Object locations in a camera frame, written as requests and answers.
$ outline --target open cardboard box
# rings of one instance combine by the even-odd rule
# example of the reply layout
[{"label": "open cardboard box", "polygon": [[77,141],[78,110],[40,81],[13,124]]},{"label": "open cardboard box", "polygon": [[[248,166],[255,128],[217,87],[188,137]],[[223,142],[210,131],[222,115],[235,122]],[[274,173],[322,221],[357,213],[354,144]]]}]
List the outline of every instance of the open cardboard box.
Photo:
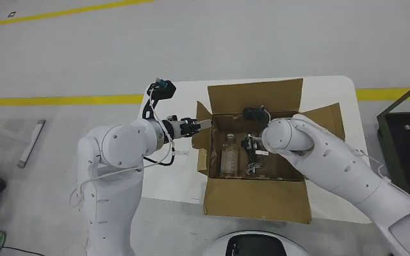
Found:
[{"label": "open cardboard box", "polygon": [[[299,112],[303,79],[209,86],[212,114],[197,103],[197,119],[212,119],[212,128],[192,138],[199,149],[198,171],[208,176],[204,214],[262,220],[311,222],[304,176],[277,154],[266,157],[265,167],[248,176],[247,154],[240,148],[246,134],[260,132],[266,123],[245,120],[245,107],[265,109],[273,118]],[[344,140],[339,104],[302,113]],[[220,153],[227,133],[233,133],[239,151],[238,176],[220,176]]]}]

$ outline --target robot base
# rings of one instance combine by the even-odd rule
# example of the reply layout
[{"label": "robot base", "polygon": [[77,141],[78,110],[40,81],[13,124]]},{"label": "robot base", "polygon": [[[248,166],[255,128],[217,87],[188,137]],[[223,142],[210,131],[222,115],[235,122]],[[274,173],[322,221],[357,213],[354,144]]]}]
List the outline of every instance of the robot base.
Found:
[{"label": "robot base", "polygon": [[209,245],[202,256],[308,256],[298,244],[277,234],[262,231],[241,231],[218,238]]}]

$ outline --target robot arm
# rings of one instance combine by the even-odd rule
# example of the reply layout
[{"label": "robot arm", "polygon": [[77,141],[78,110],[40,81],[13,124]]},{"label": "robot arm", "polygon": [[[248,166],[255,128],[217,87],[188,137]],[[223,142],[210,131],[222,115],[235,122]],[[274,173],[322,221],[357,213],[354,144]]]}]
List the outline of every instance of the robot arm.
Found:
[{"label": "robot arm", "polygon": [[283,156],[317,186],[367,215],[394,255],[410,255],[410,196],[376,175],[363,161],[364,152],[303,115],[273,120],[261,140],[269,152]]},{"label": "robot arm", "polygon": [[[177,116],[160,120],[156,116],[155,105],[170,99],[175,90],[170,81],[157,79],[147,92],[150,100],[143,110],[144,119],[96,127],[79,140],[77,205],[87,220],[88,256],[135,256],[129,236],[142,196],[144,168],[171,165],[176,154],[175,139],[210,127],[210,120],[178,120]],[[147,158],[167,143],[169,150],[163,159],[156,162]],[[171,161],[162,163],[171,150]],[[143,159],[152,164],[144,166]]]}]

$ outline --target plastic bottle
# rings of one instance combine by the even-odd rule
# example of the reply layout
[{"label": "plastic bottle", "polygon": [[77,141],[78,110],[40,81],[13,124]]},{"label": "plastic bottle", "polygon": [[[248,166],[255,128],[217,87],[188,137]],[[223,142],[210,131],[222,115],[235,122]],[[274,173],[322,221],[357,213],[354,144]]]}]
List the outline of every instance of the plastic bottle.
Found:
[{"label": "plastic bottle", "polygon": [[235,135],[231,133],[226,136],[226,142],[222,145],[220,172],[222,177],[238,175],[238,147],[235,145]]}]

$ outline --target white table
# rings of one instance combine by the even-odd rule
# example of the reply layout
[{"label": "white table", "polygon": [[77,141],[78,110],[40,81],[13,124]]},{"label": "white table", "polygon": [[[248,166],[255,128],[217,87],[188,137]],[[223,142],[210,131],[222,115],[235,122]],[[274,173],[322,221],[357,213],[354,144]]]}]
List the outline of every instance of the white table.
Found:
[{"label": "white table", "polygon": [[[361,125],[356,91],[352,80],[345,76],[303,77],[300,112],[340,103],[341,115],[345,128],[346,142],[367,152],[365,136]],[[277,81],[289,78],[241,79],[225,81],[173,82],[177,88],[172,99],[163,100],[156,106],[156,112],[162,119],[177,115],[178,118],[196,116],[197,101],[211,110],[208,98],[208,85],[255,83]],[[138,117],[147,102],[145,94]],[[150,157],[161,159],[168,148],[163,147]],[[176,150],[186,150],[189,156],[176,156],[169,167],[153,166],[145,170],[142,196],[161,200],[202,204],[207,177],[197,172],[198,150],[191,147],[191,139],[176,140]],[[346,200],[306,181],[309,203],[313,218],[371,223],[371,221]]]}]

